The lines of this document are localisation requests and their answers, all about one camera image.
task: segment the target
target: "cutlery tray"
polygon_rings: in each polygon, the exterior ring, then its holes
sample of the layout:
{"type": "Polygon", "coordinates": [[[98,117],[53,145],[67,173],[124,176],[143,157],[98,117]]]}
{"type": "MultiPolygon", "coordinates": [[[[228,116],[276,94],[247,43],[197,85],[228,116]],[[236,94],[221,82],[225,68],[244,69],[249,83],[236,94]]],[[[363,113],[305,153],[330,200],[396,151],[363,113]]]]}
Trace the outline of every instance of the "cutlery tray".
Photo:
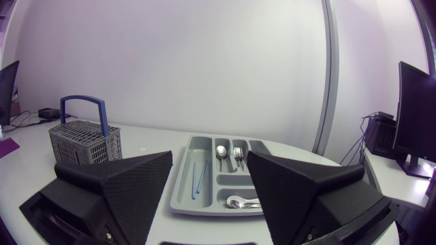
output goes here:
{"type": "Polygon", "coordinates": [[[249,150],[270,154],[260,140],[191,136],[171,196],[171,211],[205,216],[252,216],[263,214],[261,208],[236,209],[228,207],[226,203],[227,198],[231,195],[238,195],[245,199],[257,198],[247,169],[247,153],[249,150]],[[217,146],[224,146],[227,149],[228,155],[225,159],[216,157],[215,149],[217,146]],[[240,161],[238,162],[234,158],[233,147],[243,149],[244,171],[240,167],[240,161]],[[194,187],[197,190],[204,164],[207,161],[208,164],[204,171],[200,193],[196,193],[196,198],[192,199],[194,163],[196,163],[194,187]]]}

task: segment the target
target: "white table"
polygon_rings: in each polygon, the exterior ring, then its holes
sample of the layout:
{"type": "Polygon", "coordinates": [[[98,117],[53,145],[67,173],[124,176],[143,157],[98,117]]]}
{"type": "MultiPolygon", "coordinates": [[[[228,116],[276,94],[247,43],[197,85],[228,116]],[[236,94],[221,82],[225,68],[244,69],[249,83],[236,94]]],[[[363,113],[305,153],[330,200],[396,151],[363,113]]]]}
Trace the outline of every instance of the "white table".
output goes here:
{"type": "MultiPolygon", "coordinates": [[[[18,244],[43,244],[18,207],[30,196],[56,178],[55,158],[48,130],[57,122],[27,127],[8,133],[20,148],[0,159],[0,215],[18,244]]],[[[135,157],[171,150],[173,167],[163,190],[147,244],[182,242],[187,244],[237,244],[255,242],[272,244],[263,216],[205,217],[175,214],[170,211],[170,198],[181,159],[190,135],[179,131],[166,131],[112,125],[121,128],[123,157],[135,157]]],[[[271,154],[323,165],[337,165],[319,155],[285,144],[263,141],[271,154]]],[[[377,244],[399,244],[398,231],[391,225],[377,244]]]]}
{"type": "Polygon", "coordinates": [[[364,166],[371,185],[383,195],[402,206],[424,210],[429,200],[425,195],[429,180],[408,176],[395,160],[374,155],[368,149],[364,150],[364,166]]]}

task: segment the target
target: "gray wire basket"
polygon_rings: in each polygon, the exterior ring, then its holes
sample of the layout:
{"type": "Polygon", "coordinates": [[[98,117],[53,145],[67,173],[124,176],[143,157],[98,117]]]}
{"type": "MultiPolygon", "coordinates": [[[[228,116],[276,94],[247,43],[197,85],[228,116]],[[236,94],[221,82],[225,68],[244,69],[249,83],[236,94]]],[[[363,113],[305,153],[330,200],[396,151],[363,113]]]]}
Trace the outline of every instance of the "gray wire basket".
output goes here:
{"type": "Polygon", "coordinates": [[[50,129],[54,157],[58,163],[95,164],[122,159],[120,129],[108,126],[104,101],[72,95],[61,99],[61,124],[50,129]],[[99,106],[100,125],[75,120],[65,123],[65,101],[84,99],[99,106]]]}

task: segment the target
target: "chopsticks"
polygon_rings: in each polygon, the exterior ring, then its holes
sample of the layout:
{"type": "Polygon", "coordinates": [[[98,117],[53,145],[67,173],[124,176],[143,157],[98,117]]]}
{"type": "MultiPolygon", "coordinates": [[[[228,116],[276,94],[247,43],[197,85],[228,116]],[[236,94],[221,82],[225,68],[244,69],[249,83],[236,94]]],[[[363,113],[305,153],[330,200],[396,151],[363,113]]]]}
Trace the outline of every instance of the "chopsticks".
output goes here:
{"type": "Polygon", "coordinates": [[[196,193],[200,193],[200,190],[202,188],[202,183],[204,179],[204,173],[206,172],[208,161],[203,166],[202,174],[200,176],[200,181],[197,185],[197,191],[196,191],[196,163],[193,163],[193,169],[192,169],[192,199],[196,198],[196,193]]]}
{"type": "Polygon", "coordinates": [[[196,163],[193,163],[192,168],[192,199],[196,198],[196,163]]]}
{"type": "Polygon", "coordinates": [[[200,193],[200,189],[202,188],[203,177],[204,177],[204,172],[206,171],[207,163],[208,161],[206,161],[206,163],[203,166],[202,175],[200,176],[200,181],[198,182],[198,186],[197,186],[197,193],[200,193]]]}

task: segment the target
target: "power adapter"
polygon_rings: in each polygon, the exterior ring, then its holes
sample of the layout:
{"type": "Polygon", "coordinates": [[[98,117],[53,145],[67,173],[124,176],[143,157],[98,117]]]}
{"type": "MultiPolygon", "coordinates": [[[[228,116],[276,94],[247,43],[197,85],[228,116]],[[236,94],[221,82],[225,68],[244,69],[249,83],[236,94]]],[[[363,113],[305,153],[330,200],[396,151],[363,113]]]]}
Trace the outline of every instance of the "power adapter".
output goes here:
{"type": "Polygon", "coordinates": [[[49,121],[56,120],[56,119],[59,119],[59,117],[61,117],[59,110],[53,109],[53,108],[44,108],[44,109],[38,110],[38,116],[40,118],[44,118],[44,119],[47,119],[49,121]]]}

